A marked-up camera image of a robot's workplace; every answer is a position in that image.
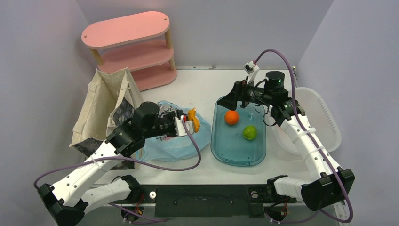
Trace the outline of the orange mandarin fruit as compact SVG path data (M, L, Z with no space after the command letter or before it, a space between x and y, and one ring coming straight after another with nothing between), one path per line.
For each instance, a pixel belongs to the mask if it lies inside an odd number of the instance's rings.
M229 126L234 126L239 122L239 113L237 111L228 110L224 115L224 121Z

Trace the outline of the light blue plastic grocery bag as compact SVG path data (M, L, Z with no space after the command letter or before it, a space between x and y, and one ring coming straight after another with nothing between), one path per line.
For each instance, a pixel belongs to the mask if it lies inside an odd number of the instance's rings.
M199 113L196 113L196 117L200 122L200 129L192 134L192 137L199 150L202 150L211 141L211 125ZM134 154L134 157L144 162L176 162L197 156L196 148L188 136L167 137L165 135L147 139L144 148Z

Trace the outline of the yellow-orange bumpy food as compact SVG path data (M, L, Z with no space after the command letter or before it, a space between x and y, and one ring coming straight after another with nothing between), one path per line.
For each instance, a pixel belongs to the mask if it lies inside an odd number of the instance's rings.
M188 120L192 122L193 124L193 130L195 133L197 133L201 127L200 121L196 116L196 108L192 108L191 110L188 111Z

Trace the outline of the green round fruit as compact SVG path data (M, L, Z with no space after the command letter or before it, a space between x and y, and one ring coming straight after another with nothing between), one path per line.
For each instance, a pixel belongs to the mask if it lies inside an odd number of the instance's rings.
M242 131L242 136L245 140L252 141L257 137L257 129L255 126L246 126Z

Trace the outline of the beige canvas tote bag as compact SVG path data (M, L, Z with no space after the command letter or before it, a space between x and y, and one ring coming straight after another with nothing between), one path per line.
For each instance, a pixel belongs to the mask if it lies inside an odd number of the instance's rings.
M91 156L114 129L133 117L143 101L129 69L111 74L96 70L69 146Z

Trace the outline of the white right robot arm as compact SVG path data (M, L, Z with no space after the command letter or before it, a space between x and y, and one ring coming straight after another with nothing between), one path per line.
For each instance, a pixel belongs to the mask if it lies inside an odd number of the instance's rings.
M351 169L343 169L326 151L309 124L304 109L293 99L294 92L284 88L285 75L279 71L266 74L263 88L250 85L248 80L237 81L232 90L217 101L229 110L250 103L270 107L270 116L291 139L304 160L311 180L280 175L267 181L266 196L278 202L284 196L304 201L312 211L341 202L349 193L355 176Z

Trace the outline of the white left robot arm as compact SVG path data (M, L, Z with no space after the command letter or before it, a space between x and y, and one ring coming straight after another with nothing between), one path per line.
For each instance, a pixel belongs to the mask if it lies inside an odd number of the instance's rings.
M97 188L91 186L120 161L144 147L148 138L182 137L197 132L195 113L182 110L160 112L154 102L143 102L131 118L115 128L99 148L70 174L52 185L37 188L46 209L59 226L75 226L90 211L105 204L127 200L136 202L141 185L130 175Z

